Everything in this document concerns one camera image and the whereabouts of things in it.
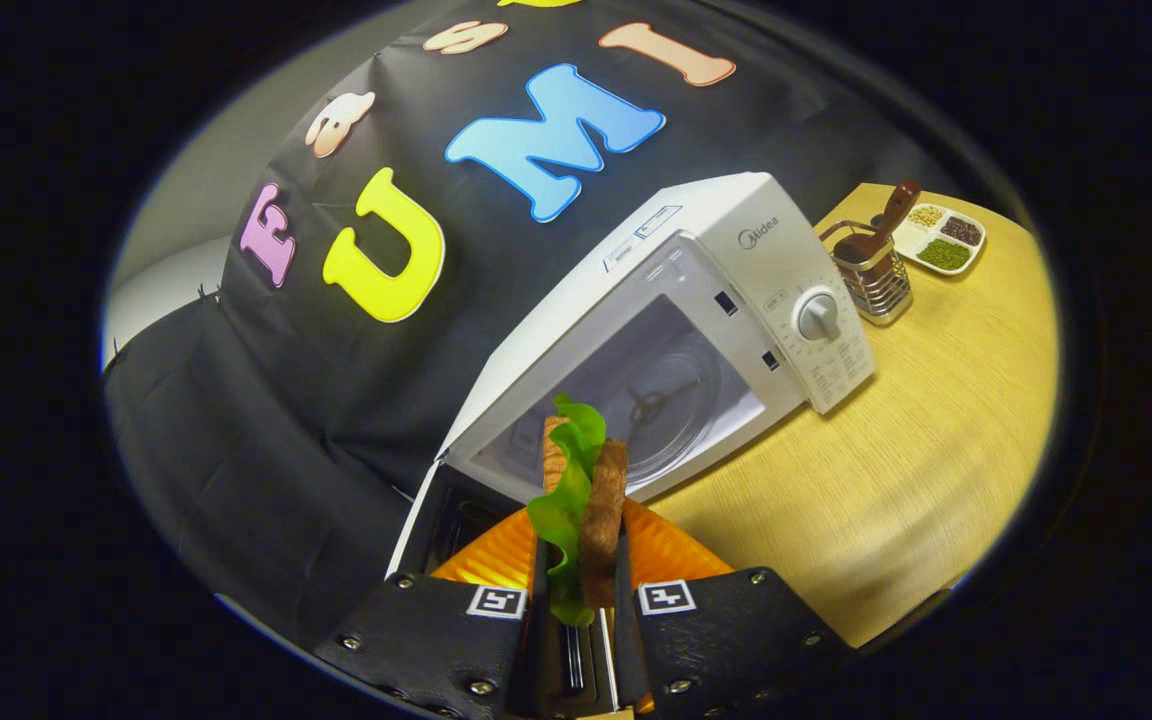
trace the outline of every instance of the blue letter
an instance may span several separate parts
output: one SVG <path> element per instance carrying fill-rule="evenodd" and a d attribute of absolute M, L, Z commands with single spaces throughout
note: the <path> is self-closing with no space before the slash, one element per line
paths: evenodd
<path fill-rule="evenodd" d="M 579 180 L 556 179 L 535 160 L 602 169 L 602 157 L 581 123 L 594 128 L 611 152 L 628 152 L 664 127 L 664 115 L 639 109 L 582 78 L 575 65 L 554 65 L 526 82 L 540 120 L 480 118 L 452 138 L 449 162 L 477 160 L 531 199 L 538 223 L 558 218 L 576 196 Z"/>

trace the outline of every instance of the wooden table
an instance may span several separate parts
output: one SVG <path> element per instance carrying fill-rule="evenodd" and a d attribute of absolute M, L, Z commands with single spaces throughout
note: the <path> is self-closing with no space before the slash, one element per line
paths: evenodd
<path fill-rule="evenodd" d="M 890 191 L 861 184 L 817 232 L 867 223 Z M 1056 407 L 1058 316 L 1037 241 L 968 202 L 920 200 L 979 220 L 986 241 L 957 276 L 905 263 L 914 304 L 886 328 L 863 323 L 876 376 L 831 414 L 802 406 L 649 502 L 736 568 L 776 569 L 856 647 L 990 550 Z"/>

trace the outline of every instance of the white microwave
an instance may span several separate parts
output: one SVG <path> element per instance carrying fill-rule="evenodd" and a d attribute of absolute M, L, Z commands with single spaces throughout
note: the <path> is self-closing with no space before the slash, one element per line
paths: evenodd
<path fill-rule="evenodd" d="M 486 361 L 399 537 L 397 570 L 444 464 L 518 502 L 543 491 L 559 392 L 626 441 L 645 501 L 795 407 L 826 414 L 874 372 L 861 317 L 797 205 L 767 173 L 666 188 L 613 229 Z"/>

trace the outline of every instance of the white dish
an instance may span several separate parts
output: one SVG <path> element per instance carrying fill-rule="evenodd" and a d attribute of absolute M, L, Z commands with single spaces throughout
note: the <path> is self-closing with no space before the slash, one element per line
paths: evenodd
<path fill-rule="evenodd" d="M 914 222 L 914 220 L 910 220 L 909 217 L 905 215 L 905 221 L 901 225 L 897 225 L 896 230 L 892 233 L 892 241 L 895 242 L 896 252 L 900 252 L 902 258 L 905 258 L 907 260 L 911 260 L 914 263 L 918 263 L 919 265 L 923 265 L 924 268 L 932 270 L 932 272 L 940 273 L 942 275 L 956 275 L 961 272 L 964 272 L 964 270 L 970 268 L 970 266 L 972 266 L 972 264 L 975 263 L 975 258 L 977 258 L 977 255 L 980 253 L 980 249 L 984 247 L 984 225 L 978 223 L 977 220 L 975 220 L 973 218 L 969 218 L 963 213 L 955 213 L 954 210 L 942 209 L 941 205 L 933 205 L 931 204 L 931 202 L 920 202 L 920 204 L 915 205 L 914 209 L 910 209 L 909 211 L 910 215 L 912 215 L 915 211 L 918 209 L 940 210 L 941 217 L 935 220 L 935 223 L 933 223 L 932 227 L 927 227 L 926 225 L 919 225 Z M 948 222 L 948 219 L 950 218 L 957 218 L 960 220 L 963 220 L 964 223 L 973 225 L 973 227 L 977 228 L 978 232 L 980 232 L 980 242 L 978 242 L 977 245 L 969 245 L 963 241 L 955 240 L 950 236 L 947 236 L 947 234 L 942 233 L 941 229 L 945 227 L 945 223 Z M 918 253 L 922 252 L 924 249 L 927 249 L 927 245 L 931 245 L 931 242 L 933 240 L 942 240 L 945 242 L 952 243 L 952 245 L 965 247 L 968 249 L 968 252 L 970 252 L 970 255 L 968 256 L 968 262 L 961 265 L 960 268 L 943 270 L 943 268 L 938 268 L 937 265 L 933 265 L 929 262 L 920 259 Z"/>

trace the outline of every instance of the seeds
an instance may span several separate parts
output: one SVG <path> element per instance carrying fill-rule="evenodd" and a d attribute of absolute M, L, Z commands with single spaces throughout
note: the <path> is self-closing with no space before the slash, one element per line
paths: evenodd
<path fill-rule="evenodd" d="M 962 245 L 954 245 L 952 242 L 933 240 L 918 253 L 919 260 L 937 265 L 940 270 L 958 270 L 972 256 L 972 251 Z"/>
<path fill-rule="evenodd" d="M 933 209 L 931 205 L 923 205 L 922 209 L 915 209 L 907 219 L 911 223 L 923 225 L 924 228 L 929 228 L 942 217 L 945 217 L 945 213 L 941 210 Z"/>
<path fill-rule="evenodd" d="M 954 240 L 961 240 L 972 247 L 978 245 L 980 242 L 980 229 L 958 218 L 945 220 L 945 227 L 941 228 L 941 232 Z"/>

